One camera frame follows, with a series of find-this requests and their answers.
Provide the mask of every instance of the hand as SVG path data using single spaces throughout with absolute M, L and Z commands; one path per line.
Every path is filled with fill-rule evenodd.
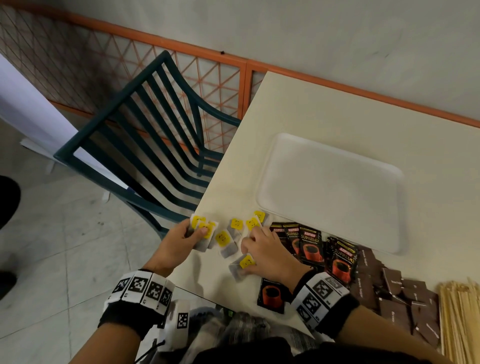
M 256 265 L 245 267 L 243 274 L 255 274 L 282 283 L 291 292 L 310 270 L 309 266 L 295 259 L 282 245 L 276 232 L 267 227 L 255 226 L 251 237 L 242 239 L 241 252 L 250 253 L 256 262 Z
M 182 264 L 192 251 L 193 246 L 208 232 L 207 228 L 201 228 L 186 238 L 185 234 L 189 225 L 190 220 L 186 219 L 170 229 L 143 268 L 167 277 L 175 267 Z

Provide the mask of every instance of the white table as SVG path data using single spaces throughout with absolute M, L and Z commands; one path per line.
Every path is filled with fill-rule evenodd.
M 480 130 L 379 101 L 267 73 L 197 213 L 226 226 L 257 209 L 254 193 L 270 143 L 290 133 L 399 167 L 405 175 L 409 249 L 375 252 L 430 289 L 446 280 L 480 282 Z M 236 284 L 214 248 L 192 253 L 172 274 L 182 288 L 233 310 L 267 315 L 306 331 L 288 307 L 256 305 L 260 279 Z M 198 283 L 192 283 L 192 277 Z

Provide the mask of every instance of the green chair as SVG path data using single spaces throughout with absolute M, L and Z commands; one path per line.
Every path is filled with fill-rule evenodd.
M 188 104 L 190 105 L 193 123 L 175 92 L 172 82 L 169 80 L 164 69 L 164 65 L 173 80 L 186 95 Z M 177 114 L 183 121 L 186 130 L 184 130 L 176 113 L 169 105 L 166 95 L 164 95 L 160 85 L 154 77 L 155 73 L 158 74 L 158 78 L 161 81 L 161 84 L 163 84 L 166 94 L 170 97 L 172 103 L 177 109 Z M 137 100 L 141 100 L 143 109 L 148 110 L 148 116 L 142 111 L 142 108 L 139 107 L 139 102 L 135 102 L 133 98 L 134 94 Z M 161 108 L 165 112 L 164 114 L 167 115 L 171 122 L 171 126 L 177 131 L 183 145 L 181 145 L 175 138 L 156 104 L 161 105 Z M 130 81 L 122 91 L 118 92 L 112 101 L 109 102 L 109 104 L 84 128 L 60 148 L 55 153 L 55 158 L 113 193 L 145 219 L 145 221 L 150 224 L 150 226 L 152 226 L 161 237 L 163 237 L 168 232 L 168 229 L 165 226 L 162 226 L 153 215 L 157 215 L 175 223 L 186 219 L 188 216 L 169 209 L 161 204 L 132 176 L 130 172 L 122 167 L 113 156 L 104 151 L 98 143 L 94 142 L 92 136 L 100 133 L 104 140 L 110 144 L 109 147 L 114 148 L 116 152 L 118 151 L 122 155 L 122 158 L 127 160 L 130 165 L 134 166 L 136 170 L 140 172 L 143 177 L 145 177 L 154 188 L 173 205 L 178 206 L 183 210 L 194 211 L 197 205 L 175 196 L 172 193 L 171 188 L 167 188 L 152 170 L 150 170 L 140 158 L 138 158 L 134 151 L 117 135 L 117 133 L 109 127 L 108 121 L 113 121 L 121 127 L 121 129 L 129 136 L 129 139 L 134 143 L 135 147 L 139 148 L 148 157 L 155 168 L 158 169 L 161 175 L 165 177 L 175 190 L 185 196 L 201 199 L 203 196 L 202 192 L 188 188 L 182 182 L 188 182 L 200 187 L 207 187 L 209 181 L 192 176 L 187 173 L 185 167 L 190 170 L 192 174 L 196 174 L 197 177 L 205 176 L 211 178 L 214 175 L 212 170 L 218 166 L 223 157 L 223 153 L 212 151 L 205 147 L 204 131 L 202 128 L 199 108 L 220 121 L 237 127 L 240 125 L 239 119 L 220 112 L 201 99 L 185 81 L 170 56 L 170 53 L 168 51 L 163 51 L 137 77 Z M 155 152 L 150 147 L 149 143 L 146 142 L 146 140 L 138 133 L 137 129 L 129 122 L 129 117 L 134 117 L 150 135 L 151 141 L 158 147 L 159 152 Z M 163 137 L 161 137 L 155 130 L 152 125 L 153 122 L 155 122 L 163 132 Z M 167 146 L 165 139 L 171 143 L 176 155 L 172 153 Z M 79 148 L 86 150 L 129 188 L 122 188 L 82 162 L 79 158 L 75 157 L 73 154 Z M 166 157 L 176 173 L 180 176 L 180 181 L 160 160 L 157 153 L 161 153 Z

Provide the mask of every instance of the white wall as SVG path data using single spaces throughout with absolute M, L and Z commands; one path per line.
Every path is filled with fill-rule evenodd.
M 478 0 L 36 0 L 480 120 Z

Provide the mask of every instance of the forearm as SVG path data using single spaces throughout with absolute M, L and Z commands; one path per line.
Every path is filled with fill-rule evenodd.
M 106 323 L 73 357 L 71 364 L 133 364 L 140 337 L 132 328 Z
M 344 344 L 404 352 L 418 359 L 430 360 L 433 364 L 452 364 L 433 347 L 425 345 L 364 306 L 351 312 L 335 340 Z

